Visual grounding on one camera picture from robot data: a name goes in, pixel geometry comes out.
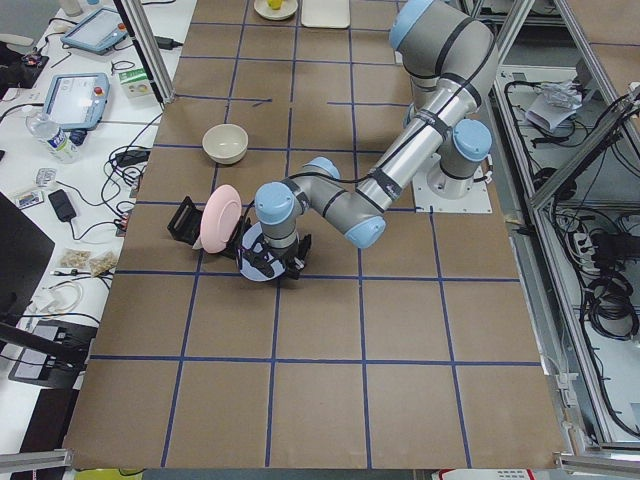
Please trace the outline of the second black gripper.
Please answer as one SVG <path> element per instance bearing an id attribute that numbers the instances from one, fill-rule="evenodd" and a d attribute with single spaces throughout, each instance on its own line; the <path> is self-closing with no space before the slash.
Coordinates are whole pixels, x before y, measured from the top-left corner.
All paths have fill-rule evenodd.
<path id="1" fill-rule="evenodd" d="M 278 256 L 272 248 L 271 250 L 273 254 L 284 263 L 285 273 L 282 276 L 297 280 L 300 277 L 300 272 L 306 265 L 306 239 L 297 242 L 293 249 L 281 256 Z"/>

